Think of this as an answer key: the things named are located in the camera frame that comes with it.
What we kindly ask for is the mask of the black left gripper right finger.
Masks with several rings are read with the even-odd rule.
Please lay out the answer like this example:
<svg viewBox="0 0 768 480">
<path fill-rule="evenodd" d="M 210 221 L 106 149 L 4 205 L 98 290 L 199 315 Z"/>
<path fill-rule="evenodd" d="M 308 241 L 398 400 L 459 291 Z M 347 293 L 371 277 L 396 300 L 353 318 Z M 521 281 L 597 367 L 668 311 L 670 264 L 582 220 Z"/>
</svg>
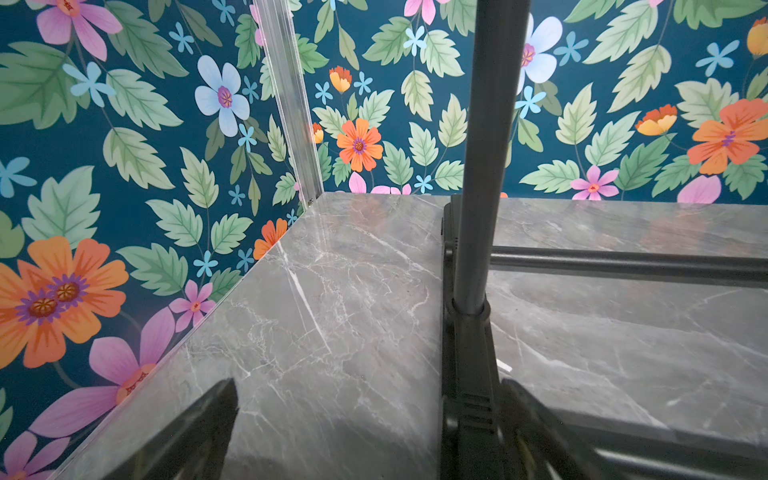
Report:
<svg viewBox="0 0 768 480">
<path fill-rule="evenodd" d="M 622 479 L 624 475 L 520 383 L 500 384 L 507 479 Z"/>
</svg>

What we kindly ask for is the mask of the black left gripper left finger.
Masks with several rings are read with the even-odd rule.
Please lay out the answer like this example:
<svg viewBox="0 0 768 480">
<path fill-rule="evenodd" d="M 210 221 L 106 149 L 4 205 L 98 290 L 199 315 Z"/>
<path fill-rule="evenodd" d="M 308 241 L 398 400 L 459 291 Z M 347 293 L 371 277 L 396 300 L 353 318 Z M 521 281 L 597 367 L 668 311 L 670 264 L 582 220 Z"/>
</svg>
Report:
<svg viewBox="0 0 768 480">
<path fill-rule="evenodd" d="M 238 412 L 235 380 L 221 380 L 106 477 L 217 480 Z"/>
</svg>

